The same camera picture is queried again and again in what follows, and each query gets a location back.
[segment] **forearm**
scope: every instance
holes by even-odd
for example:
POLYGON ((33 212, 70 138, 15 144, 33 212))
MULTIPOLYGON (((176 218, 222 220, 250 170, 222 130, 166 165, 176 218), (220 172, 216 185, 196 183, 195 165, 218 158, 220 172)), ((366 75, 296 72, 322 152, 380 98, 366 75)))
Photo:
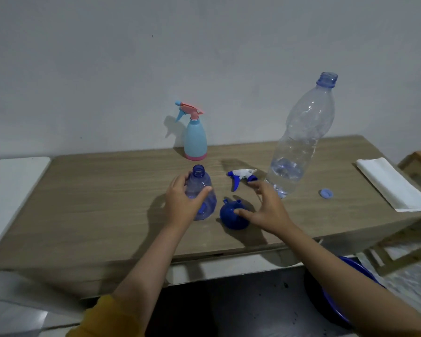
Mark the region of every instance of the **forearm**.
POLYGON ((126 311, 139 317, 144 330, 185 229, 186 227, 181 228, 178 225, 166 225, 113 293, 126 311))
POLYGON ((360 332, 421 331, 421 315, 295 225, 279 234, 360 332))

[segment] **person's left arm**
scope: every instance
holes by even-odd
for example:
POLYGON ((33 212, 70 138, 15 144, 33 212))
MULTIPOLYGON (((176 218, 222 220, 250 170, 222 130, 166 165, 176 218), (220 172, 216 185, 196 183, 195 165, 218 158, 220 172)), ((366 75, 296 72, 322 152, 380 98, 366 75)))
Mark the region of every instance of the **person's left arm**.
POLYGON ((212 187, 190 199, 185 195, 189 172, 173 179, 166 191, 167 222, 143 257, 118 285, 112 297, 135 315, 145 331, 162 289, 174 251, 212 187))

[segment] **spray bottle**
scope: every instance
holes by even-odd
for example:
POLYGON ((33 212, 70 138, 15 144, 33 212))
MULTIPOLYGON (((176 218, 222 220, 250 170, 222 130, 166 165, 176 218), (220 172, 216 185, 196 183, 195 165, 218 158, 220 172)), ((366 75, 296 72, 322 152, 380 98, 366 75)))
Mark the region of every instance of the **spray bottle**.
POLYGON ((190 114, 190 121, 184 135, 185 157, 192 161, 200 161, 207 156, 206 133, 199 117, 204 112, 180 101, 176 101, 175 104, 180 107, 176 121, 179 121, 185 114, 190 114))

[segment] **yellow sleeve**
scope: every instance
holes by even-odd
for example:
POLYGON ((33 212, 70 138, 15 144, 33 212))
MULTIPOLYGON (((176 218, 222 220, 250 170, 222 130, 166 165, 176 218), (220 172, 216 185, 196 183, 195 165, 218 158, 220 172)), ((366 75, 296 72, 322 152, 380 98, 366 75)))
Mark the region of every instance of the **yellow sleeve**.
POLYGON ((97 304, 84 313, 81 324, 66 337, 140 337, 140 322, 122 311, 110 295, 102 296, 97 304))

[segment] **wooden stool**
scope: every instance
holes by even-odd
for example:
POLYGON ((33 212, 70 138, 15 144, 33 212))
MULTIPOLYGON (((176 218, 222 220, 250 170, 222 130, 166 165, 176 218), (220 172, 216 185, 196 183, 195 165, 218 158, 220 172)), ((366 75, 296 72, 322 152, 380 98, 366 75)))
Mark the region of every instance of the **wooden stool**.
MULTIPOLYGON (((421 186, 421 151, 416 151, 405 158, 399 164, 399 167, 421 186)), ((385 247, 416 241, 421 241, 421 220, 379 241, 369 249, 365 249, 364 254, 376 269, 376 272, 380 276, 384 276, 421 261, 421 248, 393 260, 385 250, 385 247), (379 264, 371 250, 376 252, 377 256, 382 260, 383 265, 379 264)))

